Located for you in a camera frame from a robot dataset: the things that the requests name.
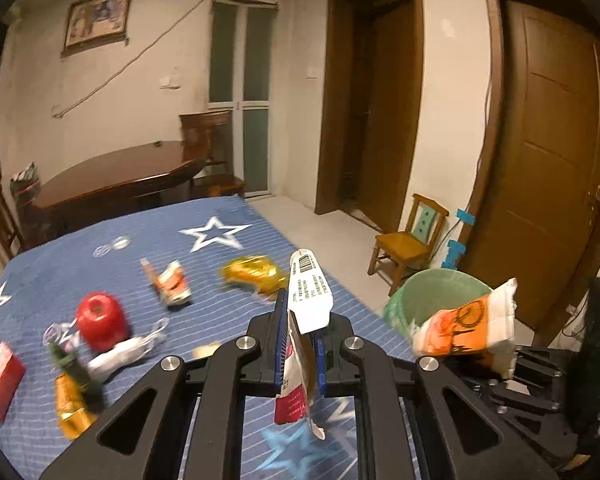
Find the red white torn wrapper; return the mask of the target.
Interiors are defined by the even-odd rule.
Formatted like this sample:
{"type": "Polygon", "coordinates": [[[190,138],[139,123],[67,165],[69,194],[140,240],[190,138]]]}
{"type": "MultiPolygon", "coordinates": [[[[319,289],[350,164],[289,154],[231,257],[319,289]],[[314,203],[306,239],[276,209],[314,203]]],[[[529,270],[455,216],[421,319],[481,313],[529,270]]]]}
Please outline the red white torn wrapper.
{"type": "Polygon", "coordinates": [[[288,338],[282,391],[277,393],[274,422],[291,424],[303,419],[311,434],[325,440],[323,428],[311,417],[317,388],[313,337],[328,327],[334,296],[312,250],[301,248],[289,259],[288,338]]]}

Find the yellow plastic wrapper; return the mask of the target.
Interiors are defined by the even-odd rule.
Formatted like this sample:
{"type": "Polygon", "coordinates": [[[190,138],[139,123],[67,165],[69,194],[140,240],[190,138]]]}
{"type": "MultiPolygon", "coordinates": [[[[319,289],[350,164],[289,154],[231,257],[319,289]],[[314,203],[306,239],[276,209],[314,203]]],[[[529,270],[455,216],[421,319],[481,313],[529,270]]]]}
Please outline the yellow plastic wrapper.
{"type": "Polygon", "coordinates": [[[271,258],[264,255],[243,256],[222,266],[225,284],[247,287],[262,299],[273,300],[288,286],[288,275],[271,258]]]}

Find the orange white snack bag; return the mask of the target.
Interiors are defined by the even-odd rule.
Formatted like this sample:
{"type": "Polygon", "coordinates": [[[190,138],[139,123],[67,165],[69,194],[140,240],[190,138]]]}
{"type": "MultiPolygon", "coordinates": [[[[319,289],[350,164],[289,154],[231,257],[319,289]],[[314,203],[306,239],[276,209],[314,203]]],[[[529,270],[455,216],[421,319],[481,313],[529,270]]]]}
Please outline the orange white snack bag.
{"type": "Polygon", "coordinates": [[[501,378],[512,378],[517,286],[516,278],[511,278],[464,306],[431,315],[413,330],[416,356],[476,356],[501,378]]]}

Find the orange white carton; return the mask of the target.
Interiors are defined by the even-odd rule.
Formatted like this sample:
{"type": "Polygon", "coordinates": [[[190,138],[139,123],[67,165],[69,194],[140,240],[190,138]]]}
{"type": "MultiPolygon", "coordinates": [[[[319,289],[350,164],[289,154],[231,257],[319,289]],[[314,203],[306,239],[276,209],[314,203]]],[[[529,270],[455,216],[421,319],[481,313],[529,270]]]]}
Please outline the orange white carton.
{"type": "Polygon", "coordinates": [[[178,260],[170,262],[161,273],[157,273],[146,258],[141,258],[140,264],[148,281],[167,308],[184,306],[192,298],[184,268],[178,260]]]}

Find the green cloth bundle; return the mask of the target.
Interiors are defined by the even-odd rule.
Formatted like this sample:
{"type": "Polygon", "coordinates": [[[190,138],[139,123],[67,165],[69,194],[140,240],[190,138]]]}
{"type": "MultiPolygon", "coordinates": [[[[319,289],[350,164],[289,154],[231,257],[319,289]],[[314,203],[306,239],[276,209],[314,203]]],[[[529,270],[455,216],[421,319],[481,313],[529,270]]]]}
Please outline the green cloth bundle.
{"type": "Polygon", "coordinates": [[[79,360],[76,350],[66,350],[53,341],[47,345],[47,348],[54,363],[74,381],[86,405],[94,408],[97,414],[101,413],[105,408],[102,384],[90,375],[86,366],[79,360]]]}

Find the gold foil box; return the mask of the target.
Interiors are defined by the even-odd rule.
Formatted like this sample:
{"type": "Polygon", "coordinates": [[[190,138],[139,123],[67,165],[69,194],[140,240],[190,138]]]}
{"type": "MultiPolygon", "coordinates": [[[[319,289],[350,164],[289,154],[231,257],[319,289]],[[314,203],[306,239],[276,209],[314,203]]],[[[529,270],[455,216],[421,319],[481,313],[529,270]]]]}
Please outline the gold foil box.
{"type": "Polygon", "coordinates": [[[78,385],[68,375],[56,377],[55,394],[58,427],[68,440],[76,440],[94,424],[97,416],[87,408],[78,385]]]}

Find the small yellow wooden chair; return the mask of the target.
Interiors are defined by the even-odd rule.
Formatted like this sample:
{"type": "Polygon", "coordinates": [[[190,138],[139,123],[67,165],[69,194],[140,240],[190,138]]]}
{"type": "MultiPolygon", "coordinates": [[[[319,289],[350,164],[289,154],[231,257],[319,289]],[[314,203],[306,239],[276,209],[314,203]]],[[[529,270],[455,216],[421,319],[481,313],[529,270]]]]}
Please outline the small yellow wooden chair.
{"type": "Polygon", "coordinates": [[[399,232],[378,234],[367,274],[374,275],[385,261],[393,264],[389,296],[405,279],[430,263],[449,211],[435,200],[414,193],[413,205],[405,228],[399,232]]]}

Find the red apple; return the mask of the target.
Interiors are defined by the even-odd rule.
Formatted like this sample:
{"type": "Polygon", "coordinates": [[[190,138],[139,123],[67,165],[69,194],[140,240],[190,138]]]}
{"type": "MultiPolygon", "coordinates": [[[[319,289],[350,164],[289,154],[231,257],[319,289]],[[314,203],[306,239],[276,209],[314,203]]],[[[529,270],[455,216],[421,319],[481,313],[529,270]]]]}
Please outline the red apple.
{"type": "Polygon", "coordinates": [[[122,305],[108,292],[91,292],[76,308],[76,328],[91,350],[107,352],[131,335],[122,305]]]}

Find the brown wooden door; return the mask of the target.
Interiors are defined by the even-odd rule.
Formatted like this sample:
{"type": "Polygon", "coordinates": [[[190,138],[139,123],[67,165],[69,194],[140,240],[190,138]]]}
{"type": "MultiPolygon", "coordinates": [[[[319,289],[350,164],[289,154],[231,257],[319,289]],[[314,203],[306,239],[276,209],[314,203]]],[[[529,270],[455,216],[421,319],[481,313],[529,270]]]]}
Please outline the brown wooden door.
{"type": "Polygon", "coordinates": [[[460,268],[516,278],[545,346],[600,270],[600,24],[582,0],[486,0],[489,118],[460,268]]]}

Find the blue star-pattern bed sheet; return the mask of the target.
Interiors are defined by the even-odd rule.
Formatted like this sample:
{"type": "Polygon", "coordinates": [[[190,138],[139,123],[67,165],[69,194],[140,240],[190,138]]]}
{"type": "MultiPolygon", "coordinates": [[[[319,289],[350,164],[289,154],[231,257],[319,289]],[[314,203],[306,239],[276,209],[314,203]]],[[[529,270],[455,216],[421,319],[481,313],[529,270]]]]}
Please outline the blue star-pattern bed sheet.
{"type": "Polygon", "coordinates": [[[190,359],[197,348],[231,340],[268,310],[249,288],[228,286],[220,269],[243,255],[265,255],[286,266],[308,248],[320,263],[334,309],[355,333],[401,359],[413,353],[382,319],[387,284],[366,272],[375,234],[342,212],[319,216],[286,197],[192,200],[130,214],[24,252],[0,275],[0,343],[26,372],[0,424],[0,448],[21,477],[38,478],[67,447],[55,408],[55,367],[43,336],[53,324],[70,325],[90,292],[109,292],[122,304],[132,331],[143,335],[166,321],[166,339],[142,362],[120,370],[105,388],[119,399],[160,356],[190,359]],[[192,298],[167,308],[140,264],[157,273],[178,260],[192,298]]]}

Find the dark wooden round table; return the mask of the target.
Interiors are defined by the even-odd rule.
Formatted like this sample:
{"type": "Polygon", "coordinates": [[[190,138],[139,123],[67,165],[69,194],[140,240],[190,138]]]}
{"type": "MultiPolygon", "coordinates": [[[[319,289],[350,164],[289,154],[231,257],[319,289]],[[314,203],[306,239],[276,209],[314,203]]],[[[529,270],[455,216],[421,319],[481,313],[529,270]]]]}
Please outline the dark wooden round table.
{"type": "Polygon", "coordinates": [[[160,141],[98,155],[45,182],[32,207],[53,218],[161,193],[193,179],[208,151],[202,142],[160,141]]]}

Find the dark wooden side chair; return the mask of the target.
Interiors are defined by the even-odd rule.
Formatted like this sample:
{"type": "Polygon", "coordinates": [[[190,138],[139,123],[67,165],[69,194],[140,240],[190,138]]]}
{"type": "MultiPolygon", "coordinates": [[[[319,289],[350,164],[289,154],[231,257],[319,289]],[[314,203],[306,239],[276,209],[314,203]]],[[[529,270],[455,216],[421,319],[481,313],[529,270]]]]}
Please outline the dark wooden side chair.
{"type": "Polygon", "coordinates": [[[12,260],[21,249],[26,249],[24,240],[14,215],[6,203],[0,175],[0,246],[6,257],[12,260]]]}

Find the white glass balcony door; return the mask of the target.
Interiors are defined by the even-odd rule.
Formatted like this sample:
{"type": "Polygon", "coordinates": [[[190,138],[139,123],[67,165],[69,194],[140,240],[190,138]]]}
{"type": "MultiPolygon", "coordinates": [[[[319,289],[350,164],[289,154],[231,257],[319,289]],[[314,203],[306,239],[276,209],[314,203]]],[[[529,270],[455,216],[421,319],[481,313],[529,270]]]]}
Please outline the white glass balcony door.
{"type": "Polygon", "coordinates": [[[249,196],[270,190],[270,87],[275,4],[213,0],[209,108],[230,114],[221,128],[228,168],[249,196]]]}

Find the brown open doorway frame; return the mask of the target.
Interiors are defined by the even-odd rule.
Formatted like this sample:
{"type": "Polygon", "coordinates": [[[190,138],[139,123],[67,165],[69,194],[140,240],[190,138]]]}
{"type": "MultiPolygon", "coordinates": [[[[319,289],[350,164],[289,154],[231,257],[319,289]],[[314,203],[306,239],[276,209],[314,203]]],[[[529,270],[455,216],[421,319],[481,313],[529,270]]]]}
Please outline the brown open doorway frame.
{"type": "Polygon", "coordinates": [[[424,74],[422,0],[328,0],[315,210],[400,224],[424,74]]]}

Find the framed wall picture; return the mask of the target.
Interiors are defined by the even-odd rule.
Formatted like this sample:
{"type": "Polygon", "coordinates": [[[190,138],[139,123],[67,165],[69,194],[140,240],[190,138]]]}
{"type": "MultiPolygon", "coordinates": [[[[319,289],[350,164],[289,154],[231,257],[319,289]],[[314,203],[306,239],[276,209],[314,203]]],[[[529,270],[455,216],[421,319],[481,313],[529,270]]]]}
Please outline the framed wall picture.
{"type": "Polygon", "coordinates": [[[61,56],[128,39],[132,0],[79,0],[68,11],[61,56]]]}

